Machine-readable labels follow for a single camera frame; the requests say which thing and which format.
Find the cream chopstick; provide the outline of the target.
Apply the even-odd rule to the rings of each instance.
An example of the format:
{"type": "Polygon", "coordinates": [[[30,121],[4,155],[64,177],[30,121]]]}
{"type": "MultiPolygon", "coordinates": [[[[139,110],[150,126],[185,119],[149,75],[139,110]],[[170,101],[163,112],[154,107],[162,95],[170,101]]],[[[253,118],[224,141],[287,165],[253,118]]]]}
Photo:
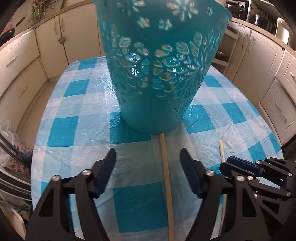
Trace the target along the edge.
{"type": "Polygon", "coordinates": [[[169,165],[168,165],[168,158],[167,158],[167,152],[166,152],[166,143],[165,143],[164,133],[159,134],[159,141],[160,141],[160,147],[161,147],[163,173],[164,173],[164,181],[165,181],[169,241],[174,241],[175,240],[175,228],[174,228],[174,215],[173,215],[173,201],[172,201],[172,196],[171,196],[170,173],[169,173],[169,165]]]}
{"type": "MultiPolygon", "coordinates": [[[[224,144],[223,141],[219,141],[219,150],[220,150],[220,158],[221,158],[221,163],[224,163],[226,161],[225,159],[225,152],[224,152],[224,144]]],[[[226,213],[226,205],[227,205],[227,195],[223,195],[223,205],[222,205],[222,215],[221,215],[221,223],[220,223],[220,230],[219,233],[221,234],[222,232],[222,227],[224,223],[224,218],[225,218],[225,213],[226,213]]]]}

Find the blue checkered tablecloth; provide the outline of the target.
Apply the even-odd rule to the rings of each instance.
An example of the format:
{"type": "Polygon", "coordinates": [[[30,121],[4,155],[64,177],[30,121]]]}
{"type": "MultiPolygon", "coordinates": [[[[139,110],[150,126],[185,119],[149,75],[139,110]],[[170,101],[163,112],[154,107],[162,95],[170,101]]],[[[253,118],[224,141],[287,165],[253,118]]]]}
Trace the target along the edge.
{"type": "MultiPolygon", "coordinates": [[[[248,161],[283,157],[257,109],[211,67],[183,120],[165,134],[176,240],[186,238],[201,205],[184,175],[180,150],[186,148],[205,168],[218,172],[219,141],[226,156],[248,161]]],[[[159,137],[124,122],[103,57],[69,65],[48,100],[34,146],[33,204],[52,176],[76,176],[110,148],[116,150],[116,164],[105,192],[95,200],[109,238],[168,240],[159,137]]]]}

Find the white plastic bag left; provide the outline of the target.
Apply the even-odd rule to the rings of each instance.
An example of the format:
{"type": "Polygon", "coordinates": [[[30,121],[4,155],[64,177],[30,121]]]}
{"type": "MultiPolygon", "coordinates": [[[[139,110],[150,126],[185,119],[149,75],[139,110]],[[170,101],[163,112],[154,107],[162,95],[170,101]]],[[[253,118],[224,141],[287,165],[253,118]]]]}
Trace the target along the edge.
{"type": "Polygon", "coordinates": [[[1,126],[1,166],[21,176],[29,177],[31,173],[33,150],[12,129],[11,122],[5,121],[1,126]]]}

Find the cream cabinets right side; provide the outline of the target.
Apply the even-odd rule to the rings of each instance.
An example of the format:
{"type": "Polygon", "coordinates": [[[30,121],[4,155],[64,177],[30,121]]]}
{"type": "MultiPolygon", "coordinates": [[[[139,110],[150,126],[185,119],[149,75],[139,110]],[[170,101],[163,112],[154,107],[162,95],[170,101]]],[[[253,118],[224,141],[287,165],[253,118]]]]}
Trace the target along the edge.
{"type": "Polygon", "coordinates": [[[225,76],[259,110],[281,145],[295,138],[295,52],[266,30],[233,18],[238,35],[225,76]]]}

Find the white shelf rack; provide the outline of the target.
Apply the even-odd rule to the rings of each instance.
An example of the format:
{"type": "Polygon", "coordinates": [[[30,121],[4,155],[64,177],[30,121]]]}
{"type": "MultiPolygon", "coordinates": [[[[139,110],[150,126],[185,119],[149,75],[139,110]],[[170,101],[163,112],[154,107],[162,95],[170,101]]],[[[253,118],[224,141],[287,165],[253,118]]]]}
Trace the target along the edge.
{"type": "Polygon", "coordinates": [[[212,65],[222,74],[225,74],[228,67],[230,66],[231,58],[238,39],[238,28],[235,27],[234,22],[229,22],[222,37],[218,51],[212,61],[212,65]]]}

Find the cream cabinet drawers left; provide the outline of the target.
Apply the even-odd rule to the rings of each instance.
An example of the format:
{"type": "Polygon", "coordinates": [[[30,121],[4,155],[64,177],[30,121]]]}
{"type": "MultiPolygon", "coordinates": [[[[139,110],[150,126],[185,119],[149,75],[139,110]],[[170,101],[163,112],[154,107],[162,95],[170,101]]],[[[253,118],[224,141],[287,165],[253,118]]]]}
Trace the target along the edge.
{"type": "Polygon", "coordinates": [[[1,46],[1,125],[10,121],[16,131],[47,79],[34,30],[1,46]]]}

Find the teal perforated plastic basket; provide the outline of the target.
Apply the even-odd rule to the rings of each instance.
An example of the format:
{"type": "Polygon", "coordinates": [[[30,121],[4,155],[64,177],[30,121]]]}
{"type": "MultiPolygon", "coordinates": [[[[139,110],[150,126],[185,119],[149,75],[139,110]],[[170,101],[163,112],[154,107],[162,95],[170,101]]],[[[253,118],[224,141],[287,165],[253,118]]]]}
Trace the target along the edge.
{"type": "Polygon", "coordinates": [[[200,88],[232,16],[219,1],[94,1],[124,121],[173,130],[200,88]]]}

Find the cream cabinet doors back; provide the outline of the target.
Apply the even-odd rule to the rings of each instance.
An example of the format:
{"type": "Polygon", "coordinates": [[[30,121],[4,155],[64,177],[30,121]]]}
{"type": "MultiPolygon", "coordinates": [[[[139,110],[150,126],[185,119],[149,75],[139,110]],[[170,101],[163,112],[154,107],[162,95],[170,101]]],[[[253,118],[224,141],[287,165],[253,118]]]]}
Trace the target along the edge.
{"type": "Polygon", "coordinates": [[[61,76],[69,64],[104,55],[93,3],[79,3],[34,27],[46,76],[61,76]]]}

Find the black frying pan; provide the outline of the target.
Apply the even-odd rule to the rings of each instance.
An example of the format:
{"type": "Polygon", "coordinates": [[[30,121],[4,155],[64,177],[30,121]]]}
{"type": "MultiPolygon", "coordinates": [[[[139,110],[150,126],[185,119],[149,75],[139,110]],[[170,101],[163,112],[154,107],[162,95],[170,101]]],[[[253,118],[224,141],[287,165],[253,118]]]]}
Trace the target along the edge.
{"type": "Polygon", "coordinates": [[[27,16],[24,16],[13,28],[11,28],[10,30],[7,30],[6,32],[4,32],[3,34],[1,34],[0,36],[0,46],[2,46],[3,44],[5,44],[7,41],[9,41],[10,39],[12,39],[14,37],[15,34],[15,28],[26,18],[27,16]]]}

